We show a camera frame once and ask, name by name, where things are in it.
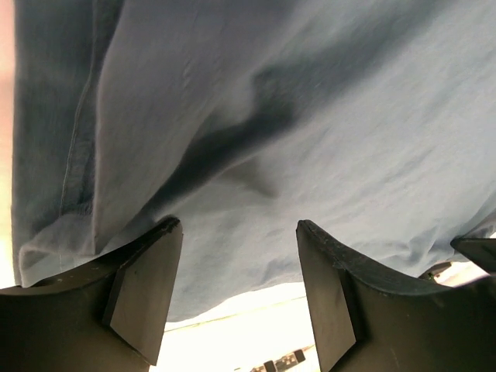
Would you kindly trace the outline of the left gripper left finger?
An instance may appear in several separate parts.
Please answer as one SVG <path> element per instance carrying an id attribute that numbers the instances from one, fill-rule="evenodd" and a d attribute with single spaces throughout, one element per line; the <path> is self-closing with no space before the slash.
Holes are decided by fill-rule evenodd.
<path id="1" fill-rule="evenodd" d="M 1 292 L 3 371 L 147 371 L 181 255 L 170 217 L 139 239 L 30 288 Z"/>

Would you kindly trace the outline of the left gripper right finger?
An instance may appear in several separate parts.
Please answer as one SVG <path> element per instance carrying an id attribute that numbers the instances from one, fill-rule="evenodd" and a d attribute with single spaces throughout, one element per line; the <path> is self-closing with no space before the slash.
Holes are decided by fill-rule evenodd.
<path id="1" fill-rule="evenodd" d="M 321 370 L 495 369 L 495 275 L 452 288 L 386 267 L 309 220 L 296 236 Z"/>

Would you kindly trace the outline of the teal blue t shirt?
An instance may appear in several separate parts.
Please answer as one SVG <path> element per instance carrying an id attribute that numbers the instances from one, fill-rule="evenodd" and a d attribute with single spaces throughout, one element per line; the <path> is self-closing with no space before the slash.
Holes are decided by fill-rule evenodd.
<path id="1" fill-rule="evenodd" d="M 13 271 L 169 215 L 169 319 L 299 282 L 293 228 L 417 277 L 495 231 L 493 1 L 17 1 Z"/>

